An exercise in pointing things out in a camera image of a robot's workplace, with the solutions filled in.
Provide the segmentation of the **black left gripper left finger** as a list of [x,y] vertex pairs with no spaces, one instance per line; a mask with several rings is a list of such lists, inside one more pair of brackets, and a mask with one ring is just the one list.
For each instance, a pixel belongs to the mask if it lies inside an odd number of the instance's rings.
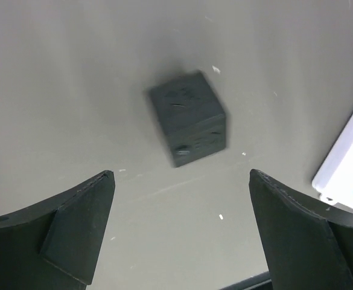
[[0,216],[0,289],[86,289],[92,284],[115,192],[105,170]]

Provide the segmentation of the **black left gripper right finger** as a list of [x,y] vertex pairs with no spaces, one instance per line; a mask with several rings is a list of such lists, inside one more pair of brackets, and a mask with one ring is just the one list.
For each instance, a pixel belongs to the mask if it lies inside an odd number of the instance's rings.
[[353,289],[353,213],[257,169],[249,191],[273,289]]

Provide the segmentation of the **black cube adapter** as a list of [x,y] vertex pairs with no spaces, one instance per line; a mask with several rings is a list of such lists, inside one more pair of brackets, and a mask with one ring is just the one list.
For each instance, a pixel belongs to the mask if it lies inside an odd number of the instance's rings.
[[199,70],[177,76],[147,91],[174,167],[227,147],[224,106]]

